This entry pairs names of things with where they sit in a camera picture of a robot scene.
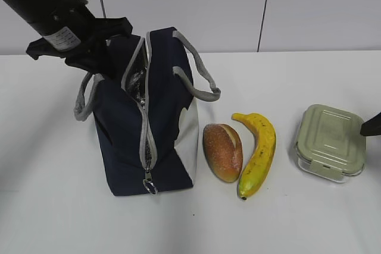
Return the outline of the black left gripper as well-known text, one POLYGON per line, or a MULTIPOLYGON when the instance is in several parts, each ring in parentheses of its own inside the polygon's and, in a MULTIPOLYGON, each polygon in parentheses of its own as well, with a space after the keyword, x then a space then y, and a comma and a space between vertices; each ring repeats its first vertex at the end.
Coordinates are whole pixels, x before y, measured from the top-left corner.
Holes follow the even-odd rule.
POLYGON ((121 53, 118 46, 107 45, 116 36, 130 37, 132 25, 127 18, 94 18, 79 32, 68 26, 29 43, 26 54, 34 60, 41 56, 62 58, 66 65, 81 70, 101 70, 111 80, 121 79, 121 53))

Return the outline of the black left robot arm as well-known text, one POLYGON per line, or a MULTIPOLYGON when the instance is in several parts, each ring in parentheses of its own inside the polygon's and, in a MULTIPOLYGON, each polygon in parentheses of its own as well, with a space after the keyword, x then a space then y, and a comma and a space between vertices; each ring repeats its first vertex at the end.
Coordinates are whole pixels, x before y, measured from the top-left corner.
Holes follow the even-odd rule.
POLYGON ((3 1, 41 36, 26 49, 31 58, 63 58, 68 66, 115 77, 117 66, 107 46, 114 37, 132 34, 126 17, 97 18, 86 0, 3 1))

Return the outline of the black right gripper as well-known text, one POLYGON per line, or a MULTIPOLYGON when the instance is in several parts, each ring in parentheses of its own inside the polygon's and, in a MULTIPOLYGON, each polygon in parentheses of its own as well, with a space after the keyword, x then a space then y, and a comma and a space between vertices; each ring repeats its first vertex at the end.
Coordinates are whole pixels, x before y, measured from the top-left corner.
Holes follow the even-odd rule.
POLYGON ((374 117, 361 125, 360 134, 364 137, 380 136, 380 117, 374 117))

